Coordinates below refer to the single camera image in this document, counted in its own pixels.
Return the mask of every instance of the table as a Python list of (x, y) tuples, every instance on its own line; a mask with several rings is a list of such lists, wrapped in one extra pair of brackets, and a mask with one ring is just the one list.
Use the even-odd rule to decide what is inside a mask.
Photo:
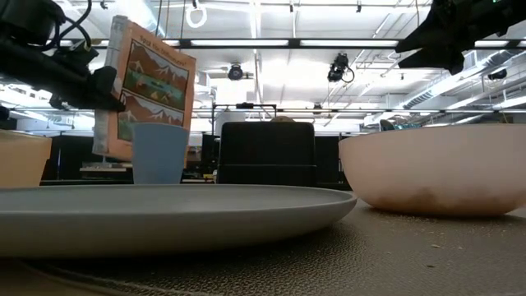
[(496, 220), (392, 215), (364, 203), (328, 229), (224, 252), (25, 261), (62, 280), (165, 295), (526, 295), (526, 209)]

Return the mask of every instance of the fluorescent light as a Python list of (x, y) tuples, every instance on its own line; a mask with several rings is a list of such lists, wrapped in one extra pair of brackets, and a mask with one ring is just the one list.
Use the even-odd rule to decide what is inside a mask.
[(520, 105), (520, 104), (526, 104), (526, 96), (523, 96), (523, 97), (519, 97), (519, 98), (516, 98), (516, 99), (508, 99), (500, 104), (497, 104), (495, 106), (493, 106), (493, 109), (495, 110), (498, 110), (498, 109), (505, 109), (505, 108), (510, 108), (510, 107), (514, 107), (514, 106), (517, 106), (517, 105)]
[(193, 46), (287, 46), (281, 39), (200, 39), (190, 41)]
[(301, 46), (334, 46), (334, 47), (385, 47), (398, 45), (397, 40), (301, 40)]
[(12, 114), (16, 114), (16, 115), (20, 115), (20, 116), (24, 116), (24, 117), (27, 117), (27, 118), (33, 118), (33, 119), (36, 119), (36, 120), (42, 120), (42, 121), (47, 121), (48, 118), (45, 117), (44, 115), (41, 115), (41, 114), (38, 114), (38, 113), (35, 113), (35, 112), (31, 112), (31, 111), (27, 111), (25, 113), (23, 112), (18, 112), (18, 111), (11, 111)]
[(475, 42), (475, 48), (477, 47), (501, 47), (509, 43), (508, 40), (479, 40)]
[(445, 127), (449, 125), (448, 123), (434, 123), (434, 124), (428, 124), (424, 127)]
[(468, 118), (464, 118), (462, 120), (459, 120), (458, 122), (454, 123), (454, 124), (462, 124), (462, 123), (469, 123), (469, 122), (472, 122), (473, 120), (477, 119), (477, 118), (481, 118), (482, 115), (475, 115), (475, 116), (472, 116), (472, 117), (468, 117)]
[(472, 99), (463, 99), (460, 102), (452, 104), (451, 106), (447, 107), (447, 109), (451, 110), (451, 109), (462, 108), (464, 106), (467, 106), (467, 105), (471, 104), (472, 102), (474, 102), (476, 100), (478, 100), (478, 99), (473, 99), (473, 98)]
[(411, 113), (420, 113), (422, 115), (422, 113), (426, 113), (427, 115), (431, 114), (431, 113), (439, 113), (440, 110), (426, 110), (426, 109), (410, 109), (409, 110)]
[(170, 46), (179, 46), (179, 40), (163, 40), (166, 44)]
[(489, 113), (493, 113), (493, 110), (447, 110), (446, 113), (455, 113), (455, 114), (489, 114)]

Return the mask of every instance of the ceramic bowl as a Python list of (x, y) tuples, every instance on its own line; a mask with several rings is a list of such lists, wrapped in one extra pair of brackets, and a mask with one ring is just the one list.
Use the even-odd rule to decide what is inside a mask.
[(526, 124), (378, 132), (339, 143), (359, 198), (417, 215), (503, 215), (526, 205)]

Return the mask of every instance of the book cover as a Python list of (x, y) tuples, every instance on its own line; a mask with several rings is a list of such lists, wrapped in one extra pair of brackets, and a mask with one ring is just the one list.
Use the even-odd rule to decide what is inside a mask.
[(126, 110), (95, 110), (93, 152), (132, 159), (134, 123), (190, 130), (196, 60), (179, 53), (125, 16), (113, 18), (106, 65), (117, 69), (113, 96)]

